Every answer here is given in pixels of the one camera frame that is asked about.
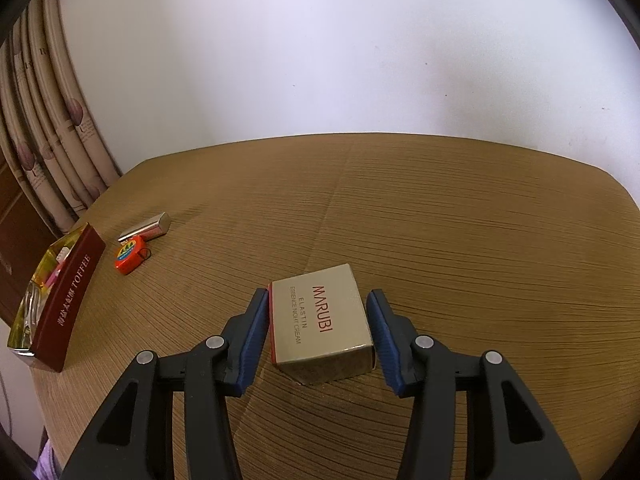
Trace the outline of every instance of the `cable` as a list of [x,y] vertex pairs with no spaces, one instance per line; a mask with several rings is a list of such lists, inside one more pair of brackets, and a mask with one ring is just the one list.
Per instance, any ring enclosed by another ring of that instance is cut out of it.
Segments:
[[6,414],[9,418],[9,438],[13,439],[14,436],[14,420],[11,416],[11,406],[9,406],[9,396],[6,394],[6,386],[4,386],[4,378],[2,372],[0,372],[0,387],[2,388],[2,394],[4,395],[4,402],[6,403]]

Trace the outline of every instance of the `open box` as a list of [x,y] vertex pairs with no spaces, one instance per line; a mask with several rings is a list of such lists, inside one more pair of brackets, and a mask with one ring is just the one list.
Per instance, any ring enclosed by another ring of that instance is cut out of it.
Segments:
[[[70,252],[56,281],[47,288],[58,266],[56,256],[65,247]],[[104,248],[95,229],[85,224],[51,244],[40,260],[7,342],[30,366],[62,371],[82,297]]]

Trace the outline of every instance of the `tape measure sticker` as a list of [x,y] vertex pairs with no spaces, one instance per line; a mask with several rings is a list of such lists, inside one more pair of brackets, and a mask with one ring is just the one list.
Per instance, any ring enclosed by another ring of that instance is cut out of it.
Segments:
[[124,260],[127,256],[129,256],[133,252],[133,249],[135,249],[135,247],[136,247],[136,241],[129,240],[126,244],[124,244],[120,248],[120,251],[118,252],[118,256],[116,256],[116,260],[118,261]]

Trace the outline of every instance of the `purple fabric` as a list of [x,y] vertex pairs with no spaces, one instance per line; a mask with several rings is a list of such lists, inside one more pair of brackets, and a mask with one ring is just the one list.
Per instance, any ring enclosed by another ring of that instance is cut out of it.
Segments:
[[56,457],[53,454],[53,447],[51,441],[47,440],[47,443],[42,449],[38,464],[36,465],[36,471],[34,475],[38,480],[58,480],[58,474],[60,467],[56,463]]

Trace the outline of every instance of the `beige curtain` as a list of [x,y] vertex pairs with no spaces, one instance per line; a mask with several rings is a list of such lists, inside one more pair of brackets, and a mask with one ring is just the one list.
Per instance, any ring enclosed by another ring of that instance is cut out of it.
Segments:
[[74,74],[58,0],[32,0],[0,47],[0,148],[52,232],[119,177]]

